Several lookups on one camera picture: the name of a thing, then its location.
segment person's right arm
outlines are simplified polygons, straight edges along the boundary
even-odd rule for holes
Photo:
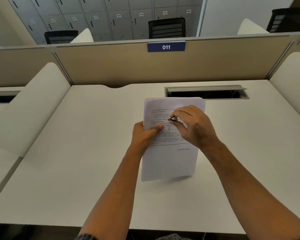
[[[171,115],[187,125],[169,121],[181,136],[197,146],[216,170],[229,203],[251,240],[300,239],[300,219],[281,204],[218,139],[208,116],[190,105]]]

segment person's right hand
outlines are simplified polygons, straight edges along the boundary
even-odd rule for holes
[[[183,139],[195,145],[199,149],[213,146],[220,142],[209,117],[194,105],[177,108],[170,117],[179,117],[183,123],[179,121],[169,121],[180,132]]]

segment person's left hand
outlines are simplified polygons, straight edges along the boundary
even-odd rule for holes
[[[136,123],[133,127],[132,141],[130,147],[143,156],[152,139],[164,129],[164,125],[160,124],[153,129],[144,130],[143,121]]]

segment person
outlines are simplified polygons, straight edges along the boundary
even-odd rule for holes
[[[190,105],[176,109],[169,121],[198,147],[218,174],[229,203],[251,240],[300,239],[300,219],[252,176],[217,137],[209,117]],[[86,219],[77,239],[126,239],[141,158],[164,125],[145,131],[136,123],[132,141],[111,182]]]

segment mesh chair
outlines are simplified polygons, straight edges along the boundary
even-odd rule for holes
[[[149,21],[149,39],[178,38],[186,36],[184,17]]]
[[[300,7],[272,10],[267,31],[270,33],[299,32]]]
[[[47,44],[67,44],[74,40],[78,36],[77,30],[63,30],[63,31],[50,31],[45,32]]]

